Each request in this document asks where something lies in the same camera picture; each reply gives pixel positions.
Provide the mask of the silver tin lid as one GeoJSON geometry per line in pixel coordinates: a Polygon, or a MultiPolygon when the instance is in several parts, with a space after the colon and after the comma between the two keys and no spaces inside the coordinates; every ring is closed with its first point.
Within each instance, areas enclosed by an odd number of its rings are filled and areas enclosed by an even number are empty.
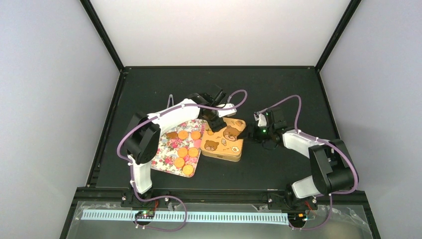
{"type": "Polygon", "coordinates": [[[223,118],[227,126],[219,132],[212,132],[208,124],[202,136],[200,149],[217,150],[226,147],[237,146],[243,148],[243,140],[237,136],[246,127],[246,122],[241,119],[223,118]]]}

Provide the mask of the white handled metal tongs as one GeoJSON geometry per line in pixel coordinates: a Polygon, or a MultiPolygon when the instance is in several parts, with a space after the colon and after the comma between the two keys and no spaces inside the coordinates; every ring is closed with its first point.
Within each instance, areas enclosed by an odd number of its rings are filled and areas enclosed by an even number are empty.
{"type": "Polygon", "coordinates": [[[174,105],[174,97],[172,94],[168,96],[167,106],[166,108],[170,108],[174,105]]]}

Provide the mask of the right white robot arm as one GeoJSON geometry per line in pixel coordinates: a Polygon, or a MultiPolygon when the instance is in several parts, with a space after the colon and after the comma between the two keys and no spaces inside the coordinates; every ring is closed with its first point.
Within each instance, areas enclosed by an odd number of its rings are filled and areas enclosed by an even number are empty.
{"type": "Polygon", "coordinates": [[[310,161],[310,176],[286,186],[283,200],[287,207],[295,209],[311,197],[347,192],[359,182],[342,140],[319,139],[290,127],[280,108],[255,113],[254,118],[239,139],[259,143],[265,149],[284,147],[310,161]]]}

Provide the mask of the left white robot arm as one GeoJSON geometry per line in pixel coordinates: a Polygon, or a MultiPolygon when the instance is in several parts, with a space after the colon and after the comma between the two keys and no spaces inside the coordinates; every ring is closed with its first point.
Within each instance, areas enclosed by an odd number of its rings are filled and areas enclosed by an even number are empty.
{"type": "Polygon", "coordinates": [[[179,103],[155,113],[136,113],[128,132],[117,146],[117,155],[130,167],[130,184],[138,194],[152,188],[151,164],[160,137],[172,128],[189,120],[206,120],[212,131],[224,127],[223,117],[236,112],[232,103],[222,103],[224,92],[216,97],[208,94],[190,94],[179,103]]]}

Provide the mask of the gold cookie tin box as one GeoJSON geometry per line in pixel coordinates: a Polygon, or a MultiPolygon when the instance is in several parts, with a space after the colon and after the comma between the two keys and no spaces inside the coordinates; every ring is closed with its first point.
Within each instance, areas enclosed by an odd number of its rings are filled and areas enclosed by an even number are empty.
{"type": "Polygon", "coordinates": [[[202,154],[207,157],[238,162],[242,155],[240,147],[232,146],[217,150],[202,149],[202,154]]]}

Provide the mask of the floral cookie tray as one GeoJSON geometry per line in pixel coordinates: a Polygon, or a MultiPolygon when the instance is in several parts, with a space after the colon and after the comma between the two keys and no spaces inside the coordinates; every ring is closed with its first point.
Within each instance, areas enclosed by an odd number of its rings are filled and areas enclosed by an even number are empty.
{"type": "Polygon", "coordinates": [[[178,139],[169,139],[164,133],[159,140],[151,168],[157,171],[193,177],[201,155],[200,145],[205,131],[205,120],[188,120],[170,129],[178,132],[178,139]]]}

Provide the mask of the brown flower cookie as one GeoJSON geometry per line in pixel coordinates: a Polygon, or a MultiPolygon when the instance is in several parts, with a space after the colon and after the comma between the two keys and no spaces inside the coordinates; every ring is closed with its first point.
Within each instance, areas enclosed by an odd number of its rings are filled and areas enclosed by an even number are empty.
{"type": "Polygon", "coordinates": [[[166,133],[166,136],[167,136],[169,139],[178,139],[178,138],[179,138],[179,136],[178,136],[178,132],[176,132],[176,131],[173,131],[173,132],[168,132],[168,133],[166,133]]]}

